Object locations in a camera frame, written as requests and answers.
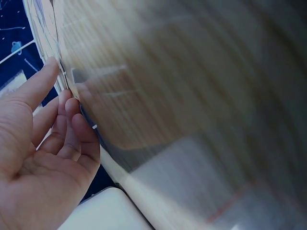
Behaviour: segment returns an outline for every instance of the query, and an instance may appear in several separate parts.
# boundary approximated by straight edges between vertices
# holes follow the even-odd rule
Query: wooden surface
[[[53,6],[54,52],[121,169],[105,167],[124,189],[131,190],[127,177],[140,168],[147,177],[134,187],[148,188],[144,165],[151,162],[152,172],[169,179],[153,182],[153,190],[177,179],[170,168],[184,171],[189,179],[176,188],[198,188],[186,199],[201,207],[164,196],[192,214],[214,213],[219,202],[201,202],[210,186],[201,186],[208,178],[202,168],[210,158],[229,194],[261,179],[306,206],[303,1],[54,0]],[[159,163],[164,149],[185,138],[197,140],[201,150],[192,154],[193,146],[178,144],[173,151],[184,150],[185,157],[174,154],[168,165]],[[149,221],[155,219],[146,198],[135,197]],[[168,228],[182,221],[179,216]]]

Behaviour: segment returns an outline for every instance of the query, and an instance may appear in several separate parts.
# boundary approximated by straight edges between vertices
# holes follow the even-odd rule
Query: palm
[[[54,63],[46,66],[0,102],[2,227],[56,229],[78,205],[99,167],[97,137],[69,91],[33,119],[32,111],[54,84],[57,71]],[[39,146],[50,127],[51,134]]]

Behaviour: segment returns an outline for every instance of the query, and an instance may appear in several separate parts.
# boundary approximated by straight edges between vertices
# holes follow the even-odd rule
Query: finger
[[[59,66],[54,57],[50,57],[44,67],[27,80],[16,92],[8,95],[6,101],[18,101],[28,105],[34,111],[54,86]]]
[[[72,127],[81,142],[81,155],[77,162],[93,178],[100,165],[100,148],[96,133],[81,114],[73,116]]]
[[[61,92],[59,96],[58,116],[51,129],[51,134],[43,141],[38,150],[43,150],[45,152],[57,155],[57,153],[63,147],[67,131],[65,103],[70,98],[71,92],[69,90],[64,90]]]
[[[70,98],[65,104],[66,110],[66,121],[67,121],[67,132],[65,142],[62,149],[59,151],[58,156],[77,161],[80,153],[81,146],[80,140],[75,134],[72,128],[72,118],[74,115],[80,113],[79,101],[75,98]]]
[[[56,97],[34,116],[32,143],[35,148],[42,142],[46,133],[54,124],[58,115],[58,108],[59,97]]]

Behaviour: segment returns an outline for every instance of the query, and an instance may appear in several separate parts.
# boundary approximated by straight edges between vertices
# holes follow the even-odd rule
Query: blue fabric
[[[32,40],[33,36],[24,11],[23,1],[0,0],[0,60]],[[33,43],[0,65],[0,87],[21,70],[29,79],[42,67],[43,62],[35,43]],[[57,92],[53,88],[42,102],[43,106],[56,96]],[[105,169],[100,166],[83,200],[109,186],[114,186],[114,183]]]

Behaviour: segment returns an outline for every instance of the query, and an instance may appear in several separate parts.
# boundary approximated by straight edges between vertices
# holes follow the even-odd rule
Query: white surface
[[[79,205],[59,230],[150,230],[128,197],[108,188]]]

